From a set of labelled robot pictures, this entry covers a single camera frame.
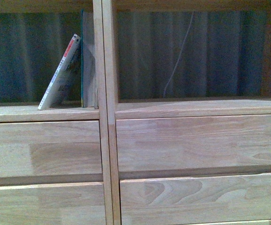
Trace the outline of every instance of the wooden shelf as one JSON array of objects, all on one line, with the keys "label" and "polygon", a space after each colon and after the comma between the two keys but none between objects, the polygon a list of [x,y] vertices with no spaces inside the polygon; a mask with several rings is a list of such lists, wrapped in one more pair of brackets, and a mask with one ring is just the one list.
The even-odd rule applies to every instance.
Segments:
[{"label": "wooden shelf", "polygon": [[123,11],[266,10],[271,0],[116,0]]},{"label": "wooden shelf", "polygon": [[93,11],[92,0],[0,0],[0,13],[67,13]]},{"label": "wooden shelf", "polygon": [[0,106],[0,122],[98,120],[99,110],[72,107],[38,110],[38,105]]},{"label": "wooden shelf", "polygon": [[119,103],[116,119],[271,114],[271,99]]}]

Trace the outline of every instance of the book spine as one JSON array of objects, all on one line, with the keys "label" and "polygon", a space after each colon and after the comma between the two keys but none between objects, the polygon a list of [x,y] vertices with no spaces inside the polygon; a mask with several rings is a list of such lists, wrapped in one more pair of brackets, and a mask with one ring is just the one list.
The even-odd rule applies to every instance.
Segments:
[{"label": "book spine", "polygon": [[40,104],[39,104],[39,106],[38,106],[38,109],[39,109],[39,110],[43,109],[43,105],[44,105],[44,103],[45,103],[45,100],[46,100],[46,98],[47,98],[47,96],[48,96],[48,94],[49,94],[49,92],[50,92],[50,89],[51,89],[51,87],[52,87],[54,81],[56,80],[58,74],[60,73],[60,71],[61,71],[63,68],[66,68],[66,67],[68,66],[69,60],[66,61],[66,59],[68,58],[68,53],[70,52],[72,46],[74,46],[73,44],[74,44],[74,41],[75,41],[76,37],[77,37],[77,35],[74,35],[74,36],[72,37],[72,39],[71,39],[71,41],[70,41],[70,43],[69,43],[69,45],[68,45],[68,47],[67,47],[67,49],[66,49],[66,51],[65,51],[65,53],[64,53],[64,55],[63,55],[63,57],[62,57],[60,63],[59,63],[59,65],[58,65],[58,67],[57,67],[57,69],[56,69],[56,71],[55,71],[55,73],[54,73],[54,75],[53,75],[53,78],[52,78],[52,80],[50,81],[49,86],[48,86],[47,90],[45,91],[45,94],[44,94],[44,96],[43,96],[43,98],[42,98],[42,100],[41,100],[41,102],[40,102]]}]

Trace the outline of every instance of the vertical wooden divider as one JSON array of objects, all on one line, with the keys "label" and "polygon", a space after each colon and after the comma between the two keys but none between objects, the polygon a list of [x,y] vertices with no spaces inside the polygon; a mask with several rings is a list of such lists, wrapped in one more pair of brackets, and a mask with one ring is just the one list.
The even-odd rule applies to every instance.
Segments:
[{"label": "vertical wooden divider", "polygon": [[94,30],[95,30],[95,51],[96,51],[96,73],[98,75],[99,91],[99,125],[100,143],[102,157],[102,172],[105,196],[105,218],[107,225],[113,225],[113,202],[112,185],[109,155],[109,137],[107,123],[106,87],[105,87],[105,58],[104,58],[104,35],[102,1],[93,0],[94,8]]}]

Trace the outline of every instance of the wooden frame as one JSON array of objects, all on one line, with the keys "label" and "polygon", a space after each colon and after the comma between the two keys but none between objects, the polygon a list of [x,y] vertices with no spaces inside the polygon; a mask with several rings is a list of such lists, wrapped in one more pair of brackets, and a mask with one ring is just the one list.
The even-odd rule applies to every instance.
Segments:
[{"label": "wooden frame", "polygon": [[[267,10],[270,0],[104,0],[105,77],[110,141],[110,164],[113,193],[114,224],[120,225],[120,189],[117,153],[116,119],[172,118],[182,116],[271,114],[271,99],[231,99],[228,101],[152,101],[122,103],[119,100],[117,11],[212,11],[212,10]],[[267,25],[264,50],[262,96],[271,97],[271,14]]]}]

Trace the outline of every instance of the book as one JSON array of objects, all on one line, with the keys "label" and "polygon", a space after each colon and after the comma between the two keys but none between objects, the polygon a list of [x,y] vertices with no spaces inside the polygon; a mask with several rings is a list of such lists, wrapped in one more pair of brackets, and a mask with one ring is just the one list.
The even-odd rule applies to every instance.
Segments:
[{"label": "book", "polygon": [[82,11],[82,107],[98,108],[93,13]]},{"label": "book", "polygon": [[38,106],[39,110],[60,105],[68,95],[81,65],[81,38],[73,35]]}]

